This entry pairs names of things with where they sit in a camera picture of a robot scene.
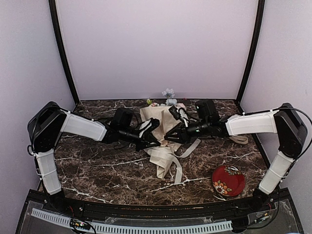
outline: robotic arm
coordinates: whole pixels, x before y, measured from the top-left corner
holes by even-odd
[[[276,110],[224,118],[220,118],[212,100],[198,101],[195,106],[200,120],[187,124],[180,110],[174,106],[170,108],[171,114],[181,123],[166,134],[166,140],[183,144],[189,142],[191,137],[201,135],[229,137],[251,133],[278,134],[280,147],[277,155],[253,193],[252,208],[260,209],[300,156],[307,127],[299,115],[291,110],[293,107],[289,103],[284,103]]]
[[[72,133],[103,143],[124,140],[136,145],[136,150],[159,146],[152,130],[159,126],[158,119],[141,123],[138,129],[130,127],[134,113],[126,108],[118,108],[110,123],[86,119],[49,102],[28,123],[32,155],[35,157],[37,174],[41,176],[48,194],[61,191],[54,162],[54,148],[61,133]]]

